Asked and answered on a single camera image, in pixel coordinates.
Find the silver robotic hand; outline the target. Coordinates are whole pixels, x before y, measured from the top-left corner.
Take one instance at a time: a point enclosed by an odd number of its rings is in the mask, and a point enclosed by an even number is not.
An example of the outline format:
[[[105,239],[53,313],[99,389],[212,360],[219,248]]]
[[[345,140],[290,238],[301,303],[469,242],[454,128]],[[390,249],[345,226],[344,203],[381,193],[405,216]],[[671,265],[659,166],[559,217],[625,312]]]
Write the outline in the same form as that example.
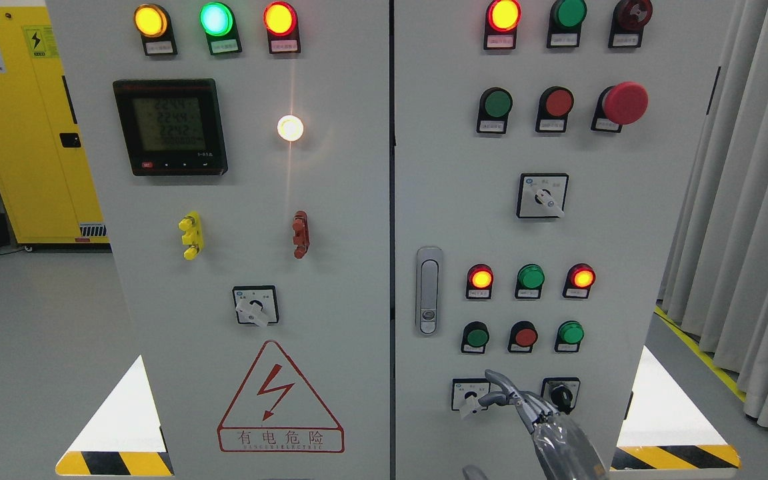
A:
[[[537,460],[548,479],[609,479],[594,444],[569,415],[507,376],[487,369],[485,379],[499,386],[479,396],[477,404],[514,406],[533,441]]]

